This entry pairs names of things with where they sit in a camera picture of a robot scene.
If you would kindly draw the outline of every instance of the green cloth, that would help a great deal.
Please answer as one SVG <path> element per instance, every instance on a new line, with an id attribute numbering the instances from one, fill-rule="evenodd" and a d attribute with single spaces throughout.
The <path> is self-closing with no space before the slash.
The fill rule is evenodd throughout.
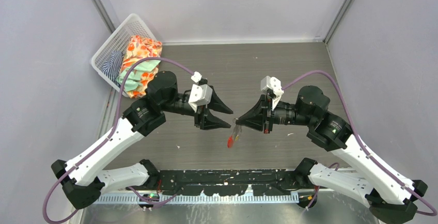
<path id="1" fill-rule="evenodd" d="M 160 63 L 159 60 L 147 60 L 140 64 L 138 64 L 135 67 L 135 70 L 133 70 L 126 80 L 124 84 L 124 91 L 133 91 L 135 90 L 139 85 L 141 85 L 140 80 L 142 78 L 142 74 L 147 72 L 152 72 L 152 70 L 158 66 Z M 117 77 L 117 82 L 119 84 L 122 84 L 123 78 L 125 77 L 126 73 L 131 67 L 125 68 L 122 72 L 120 72 L 119 76 Z"/>

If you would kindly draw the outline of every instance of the floral cloth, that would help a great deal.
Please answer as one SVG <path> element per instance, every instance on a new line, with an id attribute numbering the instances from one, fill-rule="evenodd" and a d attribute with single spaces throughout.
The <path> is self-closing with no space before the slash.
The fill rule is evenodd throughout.
<path id="1" fill-rule="evenodd" d="M 123 58 L 117 82 L 123 82 L 123 78 L 130 67 L 138 60 L 145 57 L 160 57 L 162 48 L 163 44 L 161 42 L 139 35 L 132 36 Z M 147 85 L 158 73 L 159 63 L 159 60 L 144 61 L 129 74 L 124 90 L 130 98 L 141 98 L 146 95 Z"/>

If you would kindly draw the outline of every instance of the gray wall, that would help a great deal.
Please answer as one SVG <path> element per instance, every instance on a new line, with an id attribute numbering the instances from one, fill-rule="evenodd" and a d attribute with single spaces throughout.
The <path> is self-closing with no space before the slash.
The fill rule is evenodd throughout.
<path id="1" fill-rule="evenodd" d="M 163 42 L 322 40 L 344 0 L 102 0 L 137 13 Z"/>
<path id="2" fill-rule="evenodd" d="M 0 0 L 0 222 L 45 223 L 50 164 L 96 140 L 109 86 L 89 59 L 109 36 L 90 0 Z M 52 219 L 71 206 L 58 189 Z"/>
<path id="3" fill-rule="evenodd" d="M 404 175 L 423 179 L 435 207 L 437 1 L 355 0 L 328 46 L 365 142 Z M 437 220 L 417 215 L 411 223 Z"/>

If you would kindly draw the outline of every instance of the clothing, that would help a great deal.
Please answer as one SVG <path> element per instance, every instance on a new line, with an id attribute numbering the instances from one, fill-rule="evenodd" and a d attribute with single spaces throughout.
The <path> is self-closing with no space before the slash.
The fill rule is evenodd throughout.
<path id="1" fill-rule="evenodd" d="M 130 67 L 145 57 L 160 57 L 163 44 L 139 35 L 132 36 L 123 58 L 117 82 L 122 83 Z M 140 63 L 129 74 L 124 91 L 130 98 L 141 98 L 146 95 L 147 84 L 158 73 L 159 60 L 148 60 Z"/>
<path id="2" fill-rule="evenodd" d="M 120 68 L 122 67 L 123 53 L 113 51 L 109 57 L 109 60 L 102 65 L 102 72 L 114 82 L 116 86 L 120 87 L 120 84 L 117 82 L 117 76 L 119 76 Z"/>

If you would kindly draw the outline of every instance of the table surface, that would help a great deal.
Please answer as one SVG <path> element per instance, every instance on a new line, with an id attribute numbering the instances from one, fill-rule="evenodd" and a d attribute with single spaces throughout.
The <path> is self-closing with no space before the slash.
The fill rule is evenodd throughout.
<path id="1" fill-rule="evenodd" d="M 233 115 L 213 114 L 228 123 L 247 112 L 259 99 L 260 81 L 267 75 L 282 85 L 310 71 L 323 70 L 335 76 L 323 43 L 223 44 L 165 46 L 163 57 L 199 71 L 214 86 L 217 95 Z M 160 70 L 171 70 L 178 78 L 179 92 L 191 88 L 190 76 L 166 63 Z M 331 99 L 329 110 L 342 118 L 345 113 L 330 81 L 323 75 L 312 75 L 285 91 L 282 101 L 295 103 L 301 87 L 315 85 Z M 121 110 L 134 100 L 124 98 Z M 127 148 L 108 169 L 131 166 L 143 158 L 158 169 L 264 169 L 295 168 L 309 157 L 330 165 L 341 162 L 331 153 L 317 147 L 307 137 L 307 127 L 276 125 L 271 134 L 243 128 L 240 140 L 227 148 L 231 129 L 202 131 L 194 127 L 193 117 L 166 113 L 166 123 L 143 140 Z"/>

